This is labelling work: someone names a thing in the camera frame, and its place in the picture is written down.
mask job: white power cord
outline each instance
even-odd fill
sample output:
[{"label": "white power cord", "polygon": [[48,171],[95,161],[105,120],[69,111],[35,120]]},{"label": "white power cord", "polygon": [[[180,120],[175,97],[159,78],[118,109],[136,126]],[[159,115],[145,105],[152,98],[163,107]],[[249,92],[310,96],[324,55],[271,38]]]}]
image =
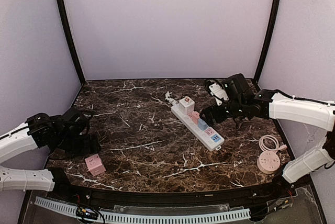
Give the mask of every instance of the white power cord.
[{"label": "white power cord", "polygon": [[[271,140],[275,144],[275,148],[271,149],[271,148],[267,147],[265,145],[265,142],[264,142],[265,139]],[[270,151],[270,152],[277,153],[278,151],[283,151],[283,150],[287,149],[287,145],[285,145],[285,144],[282,145],[282,146],[279,146],[279,141],[277,140],[276,137],[274,137],[272,135],[264,135],[263,137],[261,137],[261,139],[259,141],[259,145],[260,145],[260,148],[263,152]]]},{"label": "white power cord", "polygon": [[172,95],[172,92],[171,92],[171,93],[170,93],[170,92],[167,92],[167,93],[165,94],[165,100],[168,101],[169,104],[171,104],[172,106],[177,105],[177,104],[178,104],[178,101],[174,100],[174,99],[171,97],[171,95]]}]

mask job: white power strip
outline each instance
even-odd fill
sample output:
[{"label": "white power strip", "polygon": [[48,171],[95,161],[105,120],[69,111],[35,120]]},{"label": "white power strip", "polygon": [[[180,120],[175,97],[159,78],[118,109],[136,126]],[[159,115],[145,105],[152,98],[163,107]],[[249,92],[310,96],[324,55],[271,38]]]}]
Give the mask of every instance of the white power strip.
[{"label": "white power strip", "polygon": [[221,145],[224,143],[225,139],[212,127],[207,127],[205,130],[201,130],[198,125],[193,123],[190,116],[183,114],[179,110],[179,104],[172,106],[171,111],[209,151],[213,152],[214,150],[218,151],[221,149]]}]

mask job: white wall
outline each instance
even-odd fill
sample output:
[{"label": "white wall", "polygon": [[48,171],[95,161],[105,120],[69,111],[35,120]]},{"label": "white wall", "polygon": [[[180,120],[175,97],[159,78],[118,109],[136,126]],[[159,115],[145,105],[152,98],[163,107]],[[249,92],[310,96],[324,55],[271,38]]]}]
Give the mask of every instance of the white wall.
[{"label": "white wall", "polygon": [[88,80],[254,75],[272,0],[65,0]]},{"label": "white wall", "polygon": [[[56,0],[0,0],[0,135],[39,112],[65,112],[80,83]],[[1,164],[43,168],[48,149]],[[0,223],[17,223],[24,192],[0,192]]]},{"label": "white wall", "polygon": [[[335,0],[281,0],[262,88],[335,100]],[[281,121],[296,156],[325,136],[315,127]],[[335,223],[335,169],[312,174],[328,223]]]}]

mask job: brown marble surface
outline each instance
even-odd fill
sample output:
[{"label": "brown marble surface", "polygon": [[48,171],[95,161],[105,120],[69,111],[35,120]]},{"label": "brown marble surface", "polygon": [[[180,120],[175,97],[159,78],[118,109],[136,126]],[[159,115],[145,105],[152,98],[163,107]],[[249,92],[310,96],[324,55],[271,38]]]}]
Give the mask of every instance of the brown marble surface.
[{"label": "brown marble surface", "polygon": [[[252,186],[271,181],[256,164],[263,135],[281,138],[271,120],[232,119],[214,126],[225,138],[210,152],[172,114],[165,93],[176,100],[189,96],[200,111],[212,103],[201,79],[88,81],[74,106],[94,112],[91,131],[99,135],[106,172],[93,177],[84,157],[49,160],[62,167],[74,185],[128,192],[203,192]],[[279,153],[282,164],[287,151]]]}]

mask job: pink cube socket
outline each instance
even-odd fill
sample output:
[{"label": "pink cube socket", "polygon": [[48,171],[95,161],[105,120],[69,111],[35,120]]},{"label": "pink cube socket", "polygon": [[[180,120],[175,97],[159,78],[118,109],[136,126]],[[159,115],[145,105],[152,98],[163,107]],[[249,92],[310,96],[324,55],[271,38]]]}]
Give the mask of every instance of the pink cube socket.
[{"label": "pink cube socket", "polygon": [[97,176],[100,173],[106,171],[100,157],[98,154],[95,154],[91,157],[85,159],[88,170],[92,173],[93,176]]},{"label": "pink cube socket", "polygon": [[188,115],[191,120],[193,121],[193,123],[195,123],[196,125],[198,125],[198,119],[199,119],[199,113],[197,111],[193,111]]}]

